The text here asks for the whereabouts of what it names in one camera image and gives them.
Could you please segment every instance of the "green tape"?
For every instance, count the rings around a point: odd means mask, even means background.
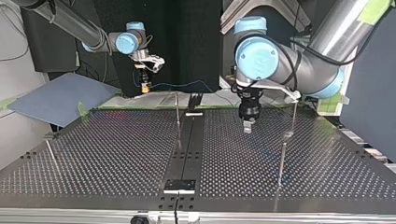
[[[392,4],[394,5],[393,0],[370,0],[359,16],[359,21],[375,25]]]
[[[14,101],[16,101],[17,98],[8,98],[6,100],[2,100],[0,101],[0,112],[3,110],[7,110],[8,106],[12,103],[14,103]]]
[[[335,113],[338,103],[341,102],[341,93],[338,92],[333,97],[328,99],[321,99],[318,112]]]
[[[78,113],[82,117],[88,115],[88,111],[85,109],[85,106],[82,102],[78,102]]]

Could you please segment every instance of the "black cable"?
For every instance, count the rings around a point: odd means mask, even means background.
[[[351,59],[351,60],[349,60],[349,61],[346,61],[346,62],[343,62],[343,63],[342,63],[342,62],[338,62],[338,61],[336,61],[336,60],[334,60],[334,59],[331,59],[331,58],[329,58],[329,57],[327,57],[327,56],[325,56],[325,55],[323,55],[323,54],[321,54],[321,53],[315,51],[314,49],[311,49],[311,48],[309,48],[309,47],[307,47],[307,46],[305,46],[305,45],[303,45],[303,44],[301,44],[301,43],[299,43],[299,42],[296,42],[296,41],[294,41],[294,40],[291,40],[291,42],[292,42],[293,44],[295,44],[295,45],[301,47],[302,49],[308,51],[309,53],[313,54],[314,56],[320,58],[320,59],[321,59],[323,62],[325,62],[325,63],[329,63],[329,64],[333,64],[333,65],[337,65],[337,66],[342,66],[342,65],[349,64],[349,63],[353,63],[353,62],[355,62],[355,61],[361,56],[361,54],[364,52],[364,50],[366,49],[366,47],[367,47],[367,45],[369,44],[370,40],[373,38],[373,36],[374,36],[376,30],[378,29],[379,25],[380,25],[381,22],[384,20],[384,18],[388,16],[389,12],[390,12],[392,9],[393,9],[393,7],[389,7],[388,10],[384,13],[384,15],[383,15],[383,16],[379,19],[379,21],[375,24],[373,30],[371,31],[371,33],[369,34],[369,36],[367,37],[367,39],[364,41],[364,44],[361,46],[361,49],[358,51],[358,53],[356,54],[356,56],[355,56],[353,59]]]
[[[180,194],[177,195],[177,199],[176,199],[176,204],[175,204],[175,211],[174,211],[174,215],[175,215],[175,224],[178,224],[178,217],[177,217],[177,204],[178,204],[178,196]]]
[[[95,74],[96,74],[96,80],[98,80],[99,81],[99,73],[92,67],[92,66],[90,66],[88,63],[86,63],[86,62],[84,62],[84,61],[82,61],[81,59],[80,59],[80,61],[81,61],[81,65],[82,66],[88,66]]]
[[[300,7],[301,7],[301,5],[300,5],[300,3],[297,1],[297,4],[298,4],[298,7],[297,7],[297,12],[296,12],[296,16],[295,16],[295,18],[294,18],[294,24],[293,24],[293,28],[294,28],[294,35],[293,35],[293,41],[295,41],[295,37],[296,37],[296,35],[297,35],[297,29],[296,29],[296,26],[297,26],[297,18],[298,18],[298,13],[300,12]]]
[[[15,16],[19,17],[19,15],[14,10],[12,10],[12,8],[10,6],[8,6],[8,5],[4,5],[4,6],[8,7],[12,12],[14,12]],[[4,15],[8,19],[8,21],[11,22],[12,26],[26,39],[26,35],[24,35],[23,32],[20,29],[18,29],[18,27],[14,24],[14,22],[6,14],[6,12],[3,9],[1,9],[1,11],[4,13]],[[15,57],[12,57],[12,58],[0,59],[0,63],[1,62],[9,62],[9,61],[17,60],[17,59],[25,56],[28,52],[29,52],[29,44],[27,44],[27,41],[26,41],[26,49],[25,49],[23,54],[15,56]]]
[[[26,50],[25,50],[25,52],[24,52],[23,54],[21,54],[21,55],[19,55],[19,56],[16,56],[16,57],[13,57],[13,58],[0,59],[0,63],[1,63],[1,62],[8,62],[8,61],[13,61],[13,60],[19,59],[19,58],[25,56],[25,55],[27,54],[27,52],[29,52],[29,46],[26,47]]]

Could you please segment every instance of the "metal rod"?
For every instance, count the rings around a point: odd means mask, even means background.
[[[291,131],[294,132],[294,121],[296,120],[296,114],[297,114],[297,103],[294,103],[294,112],[293,112],[293,122],[291,124]]]
[[[47,147],[49,148],[50,156],[52,157],[53,160],[56,160],[55,154],[53,154],[52,147],[50,146],[50,141],[46,140],[46,143],[47,143]]]
[[[20,7],[27,7],[27,5],[34,2],[23,2],[21,0],[13,1]],[[101,42],[104,42],[98,28],[91,21],[79,15],[73,8],[67,5],[65,1],[54,0],[54,4],[55,15],[53,15],[48,2],[33,10],[90,47],[97,47]]]
[[[286,146],[287,146],[287,143],[283,143],[282,149],[280,152],[279,179],[277,180],[277,184],[279,186],[282,186],[282,175],[283,175],[283,166],[285,164]]]
[[[180,116],[179,116],[179,112],[178,112],[178,94],[177,93],[176,93],[175,103],[176,103],[177,127],[180,128]]]
[[[369,0],[339,0],[312,36],[311,49],[343,62],[373,26],[359,20]]]

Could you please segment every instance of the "metal clamp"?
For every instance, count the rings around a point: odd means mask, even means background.
[[[236,80],[236,83],[239,86],[248,86],[250,83],[243,82],[240,80]],[[297,103],[298,99],[301,98],[301,94],[299,91],[291,91],[288,87],[282,86],[274,81],[271,81],[269,79],[264,79],[261,80],[260,82],[256,83],[255,85],[252,86],[252,88],[261,88],[261,89],[267,89],[267,90],[279,90],[285,92],[288,96],[284,99],[286,104],[291,104],[291,103]]]

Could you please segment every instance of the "robot end effector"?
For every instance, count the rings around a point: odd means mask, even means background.
[[[101,49],[110,49],[110,52],[118,51],[128,55],[134,61],[134,67],[140,72],[139,82],[142,92],[148,93],[151,86],[151,73],[158,73],[165,61],[157,55],[149,54],[148,44],[153,36],[146,36],[143,22],[128,22],[126,30],[124,33],[110,33],[106,37],[106,48]],[[83,46],[85,50],[95,52],[95,49],[84,43]]]

